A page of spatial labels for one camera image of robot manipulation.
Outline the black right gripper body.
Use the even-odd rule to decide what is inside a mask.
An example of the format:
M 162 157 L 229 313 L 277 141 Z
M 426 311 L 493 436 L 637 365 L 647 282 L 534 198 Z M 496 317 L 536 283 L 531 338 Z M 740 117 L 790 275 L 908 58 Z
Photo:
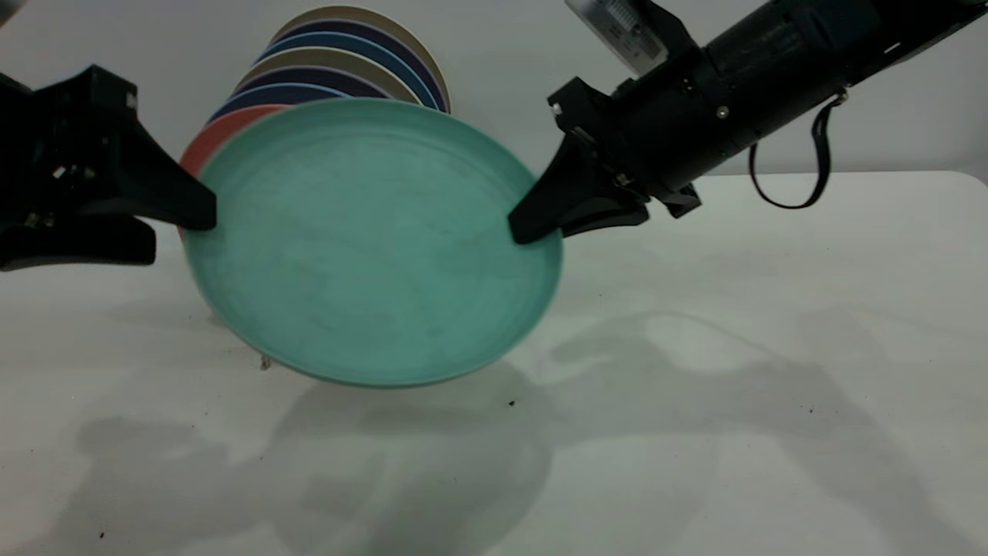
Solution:
M 608 181 L 680 218 L 701 205 L 692 183 L 758 140 L 734 93 L 709 53 L 689 46 L 611 94 L 575 78 L 548 102 Z

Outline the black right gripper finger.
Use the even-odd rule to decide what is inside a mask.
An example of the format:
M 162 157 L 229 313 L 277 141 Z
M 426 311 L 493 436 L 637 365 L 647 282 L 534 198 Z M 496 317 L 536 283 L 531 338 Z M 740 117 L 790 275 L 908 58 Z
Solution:
M 590 145 L 565 136 L 543 175 L 509 213 L 515 243 L 532 244 L 555 232 L 562 235 L 563 218 L 582 203 L 647 205 L 646 199 L 618 187 L 614 179 Z
M 642 203 L 582 203 L 563 218 L 562 236 L 642 225 L 649 218 L 646 204 Z

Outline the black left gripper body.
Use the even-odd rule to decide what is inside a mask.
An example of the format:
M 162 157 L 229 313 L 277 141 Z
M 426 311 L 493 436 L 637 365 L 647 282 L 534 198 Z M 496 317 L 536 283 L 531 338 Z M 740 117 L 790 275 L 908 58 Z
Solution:
M 137 122 L 137 84 L 101 66 L 33 89 L 2 75 L 2 231 L 64 211 L 56 181 Z

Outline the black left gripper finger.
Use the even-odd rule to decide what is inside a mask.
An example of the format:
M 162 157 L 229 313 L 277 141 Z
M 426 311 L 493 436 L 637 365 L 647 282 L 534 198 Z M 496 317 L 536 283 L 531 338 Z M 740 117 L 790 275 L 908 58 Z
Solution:
M 81 187 L 82 215 L 157 219 L 191 231 L 218 224 L 215 194 L 182 168 L 137 122 L 114 122 L 94 138 L 93 173 Z
M 53 226 L 15 226 L 2 233 L 1 270 L 96 264 L 151 266 L 157 237 L 141 219 L 64 219 Z

